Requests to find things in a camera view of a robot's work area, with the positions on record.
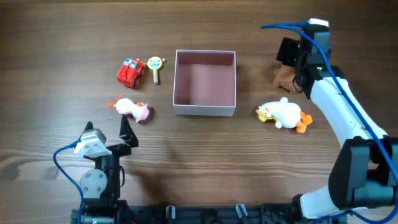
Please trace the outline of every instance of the plush duck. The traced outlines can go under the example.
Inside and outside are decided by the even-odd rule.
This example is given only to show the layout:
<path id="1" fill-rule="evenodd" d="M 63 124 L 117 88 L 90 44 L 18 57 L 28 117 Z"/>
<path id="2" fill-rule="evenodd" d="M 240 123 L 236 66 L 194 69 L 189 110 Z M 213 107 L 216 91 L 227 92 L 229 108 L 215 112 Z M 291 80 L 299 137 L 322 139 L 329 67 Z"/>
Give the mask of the plush duck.
<path id="1" fill-rule="evenodd" d="M 135 104 L 132 100 L 127 98 L 116 98 L 118 102 L 114 105 L 113 103 L 108 103 L 108 107 L 116 107 L 116 111 L 119 114 L 132 114 L 136 119 L 136 122 L 147 119 L 149 110 L 148 104 L 137 103 Z"/>
<path id="2" fill-rule="evenodd" d="M 276 128 L 294 128 L 298 133 L 304 133 L 307 125 L 312 123 L 312 117 L 305 114 L 295 103 L 288 103 L 286 97 L 280 101 L 264 103 L 256 110 L 259 120 L 275 120 Z"/>

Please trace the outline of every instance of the wooden table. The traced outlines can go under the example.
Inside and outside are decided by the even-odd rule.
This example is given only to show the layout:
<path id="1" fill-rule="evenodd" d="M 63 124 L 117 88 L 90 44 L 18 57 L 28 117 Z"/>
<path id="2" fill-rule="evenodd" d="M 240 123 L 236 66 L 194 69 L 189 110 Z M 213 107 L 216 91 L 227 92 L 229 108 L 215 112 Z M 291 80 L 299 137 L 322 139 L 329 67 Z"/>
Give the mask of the wooden table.
<path id="1" fill-rule="evenodd" d="M 154 108 L 131 120 L 140 146 L 121 159 L 130 205 L 259 205 L 289 202 L 327 184 L 340 147 L 327 120 L 304 95 L 274 88 L 284 30 L 262 24 L 330 21 L 331 63 L 358 101 L 398 135 L 398 22 L 394 1 L 175 1 L 0 5 L 0 223 L 68 223 L 76 188 L 52 155 L 87 121 L 118 138 L 121 116 L 107 107 L 128 97 Z M 234 50 L 237 107 L 231 118 L 176 116 L 176 49 Z M 116 81 L 126 57 L 166 58 L 161 85 L 147 72 L 138 90 Z M 313 116 L 305 134 L 261 123 L 257 106 L 288 96 Z M 76 180 L 93 168 L 73 150 L 58 156 Z M 391 208 L 367 211 L 380 219 Z M 352 218 L 352 223 L 361 223 Z"/>

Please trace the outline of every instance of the brown object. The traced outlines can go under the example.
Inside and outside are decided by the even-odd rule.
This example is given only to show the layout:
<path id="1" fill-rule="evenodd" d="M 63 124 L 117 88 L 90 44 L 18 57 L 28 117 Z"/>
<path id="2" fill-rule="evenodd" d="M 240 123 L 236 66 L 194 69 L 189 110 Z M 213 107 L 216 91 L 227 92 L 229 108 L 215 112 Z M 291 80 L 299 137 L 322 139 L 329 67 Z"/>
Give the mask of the brown object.
<path id="1" fill-rule="evenodd" d="M 282 65 L 280 68 L 274 71 L 274 86 L 282 87 L 289 91 L 291 94 L 296 94 L 297 91 L 301 90 L 295 82 L 294 79 L 294 67 Z"/>
<path id="2" fill-rule="evenodd" d="M 121 160 L 127 178 L 121 195 L 130 205 L 289 202 L 326 185 L 340 146 L 321 111 L 303 95 L 291 96 L 315 121 L 305 134 L 260 123 L 253 111 L 285 95 L 264 71 L 277 63 L 283 37 L 298 38 L 259 25 L 314 12 L 330 19 L 333 65 L 373 120 L 398 136 L 398 1 L 42 2 L 0 5 L 1 223 L 70 222 L 79 193 L 52 155 L 76 140 L 87 121 L 104 131 L 107 145 L 119 143 L 121 117 L 106 107 L 117 96 L 154 107 L 150 123 L 130 122 L 139 139 Z M 236 51 L 233 117 L 174 114 L 176 49 Z M 139 90 L 118 83 L 114 74 L 131 54 L 168 59 L 161 86 L 152 84 L 150 71 Z M 61 152 L 58 161 L 79 183 L 94 163 L 72 152 Z M 391 209 L 361 213 L 380 220 Z M 349 223 L 363 222 L 349 217 Z"/>

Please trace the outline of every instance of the open container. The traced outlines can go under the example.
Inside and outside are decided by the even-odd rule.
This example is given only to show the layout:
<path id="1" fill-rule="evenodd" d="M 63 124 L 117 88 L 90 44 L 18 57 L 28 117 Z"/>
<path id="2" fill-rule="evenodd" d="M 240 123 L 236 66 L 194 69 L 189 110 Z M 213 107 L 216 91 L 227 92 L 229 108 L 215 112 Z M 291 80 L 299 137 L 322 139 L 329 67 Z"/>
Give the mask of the open container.
<path id="1" fill-rule="evenodd" d="M 235 52 L 177 50 L 173 106 L 177 114 L 232 116 L 236 107 Z"/>

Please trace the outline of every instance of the red toy car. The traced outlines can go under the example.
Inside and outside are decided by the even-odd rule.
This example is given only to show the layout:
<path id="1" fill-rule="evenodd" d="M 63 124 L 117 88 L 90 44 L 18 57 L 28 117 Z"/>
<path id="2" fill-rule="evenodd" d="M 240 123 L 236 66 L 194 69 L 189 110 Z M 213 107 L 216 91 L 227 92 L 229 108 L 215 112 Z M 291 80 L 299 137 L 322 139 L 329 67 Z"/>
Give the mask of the red toy car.
<path id="1" fill-rule="evenodd" d="M 119 83 L 129 87 L 135 87 L 139 83 L 139 77 L 145 72 L 145 65 L 136 58 L 126 58 L 120 67 L 116 78 Z"/>

